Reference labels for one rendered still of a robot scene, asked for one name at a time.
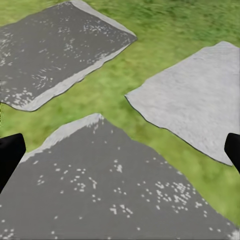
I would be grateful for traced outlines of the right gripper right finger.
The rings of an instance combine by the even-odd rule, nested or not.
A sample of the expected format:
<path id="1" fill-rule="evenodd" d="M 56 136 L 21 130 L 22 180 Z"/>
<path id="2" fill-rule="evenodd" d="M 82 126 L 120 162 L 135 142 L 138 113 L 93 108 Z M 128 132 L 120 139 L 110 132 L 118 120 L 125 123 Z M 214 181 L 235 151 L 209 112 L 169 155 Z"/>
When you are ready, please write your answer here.
<path id="1" fill-rule="evenodd" d="M 224 151 L 240 172 L 240 135 L 235 133 L 229 133 L 225 145 Z"/>

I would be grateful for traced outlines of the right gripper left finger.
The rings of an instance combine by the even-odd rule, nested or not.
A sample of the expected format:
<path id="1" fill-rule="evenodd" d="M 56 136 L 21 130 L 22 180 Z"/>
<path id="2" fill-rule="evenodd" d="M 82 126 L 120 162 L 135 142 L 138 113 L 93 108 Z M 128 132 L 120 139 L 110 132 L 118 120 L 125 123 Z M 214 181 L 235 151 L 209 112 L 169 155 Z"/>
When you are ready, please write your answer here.
<path id="1" fill-rule="evenodd" d="M 0 193 L 26 152 L 21 133 L 0 138 Z"/>

